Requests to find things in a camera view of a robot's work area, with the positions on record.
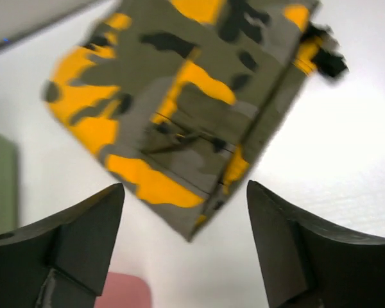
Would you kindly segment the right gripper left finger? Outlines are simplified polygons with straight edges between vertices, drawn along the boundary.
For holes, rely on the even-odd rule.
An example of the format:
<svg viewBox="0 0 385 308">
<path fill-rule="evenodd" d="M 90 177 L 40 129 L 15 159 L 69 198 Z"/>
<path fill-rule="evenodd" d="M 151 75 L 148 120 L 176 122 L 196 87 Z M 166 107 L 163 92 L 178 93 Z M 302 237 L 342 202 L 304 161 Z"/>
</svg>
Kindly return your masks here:
<svg viewBox="0 0 385 308">
<path fill-rule="evenodd" d="M 112 184 L 0 234 L 0 308 L 93 307 L 105 285 L 124 203 Z"/>
</svg>

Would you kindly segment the pink box with handle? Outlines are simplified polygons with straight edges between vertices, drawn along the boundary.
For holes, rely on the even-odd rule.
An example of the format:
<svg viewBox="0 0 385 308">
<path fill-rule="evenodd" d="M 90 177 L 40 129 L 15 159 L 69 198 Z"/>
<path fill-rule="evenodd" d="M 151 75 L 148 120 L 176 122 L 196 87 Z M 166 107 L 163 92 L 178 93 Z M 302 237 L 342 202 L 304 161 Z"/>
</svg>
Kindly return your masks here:
<svg viewBox="0 0 385 308">
<path fill-rule="evenodd" d="M 95 308 L 152 308 L 151 289 L 141 278 L 108 272 L 103 293 Z"/>
</svg>

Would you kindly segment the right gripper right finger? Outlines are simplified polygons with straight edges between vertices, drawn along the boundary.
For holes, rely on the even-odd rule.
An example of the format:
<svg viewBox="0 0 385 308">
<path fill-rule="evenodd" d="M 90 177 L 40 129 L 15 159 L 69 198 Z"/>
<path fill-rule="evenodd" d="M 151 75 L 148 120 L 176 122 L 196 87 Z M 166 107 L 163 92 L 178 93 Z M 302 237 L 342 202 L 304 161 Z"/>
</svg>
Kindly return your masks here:
<svg viewBox="0 0 385 308">
<path fill-rule="evenodd" d="M 385 307 L 385 237 L 327 221 L 253 180 L 246 196 L 270 307 Z"/>
</svg>

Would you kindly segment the green hard-shell suitcase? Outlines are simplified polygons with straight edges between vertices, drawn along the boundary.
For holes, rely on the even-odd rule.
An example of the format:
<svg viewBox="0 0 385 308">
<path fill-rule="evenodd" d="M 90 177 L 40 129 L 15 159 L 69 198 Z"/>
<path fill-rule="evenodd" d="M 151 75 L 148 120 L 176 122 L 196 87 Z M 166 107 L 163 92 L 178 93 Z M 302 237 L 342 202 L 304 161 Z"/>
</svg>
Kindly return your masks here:
<svg viewBox="0 0 385 308">
<path fill-rule="evenodd" d="M 0 134 L 0 234 L 18 224 L 18 170 L 17 147 Z"/>
</svg>

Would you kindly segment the camouflage clothing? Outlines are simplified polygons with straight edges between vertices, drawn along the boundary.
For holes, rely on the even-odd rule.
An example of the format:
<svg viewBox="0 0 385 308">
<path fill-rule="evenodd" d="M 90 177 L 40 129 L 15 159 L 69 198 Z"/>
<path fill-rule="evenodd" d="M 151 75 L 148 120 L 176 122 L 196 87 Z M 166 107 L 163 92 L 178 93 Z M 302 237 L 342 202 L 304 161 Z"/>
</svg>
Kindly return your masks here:
<svg viewBox="0 0 385 308">
<path fill-rule="evenodd" d="M 44 101 L 190 241 L 235 193 L 308 75 L 345 69 L 318 1 L 121 1 L 56 65 Z"/>
</svg>

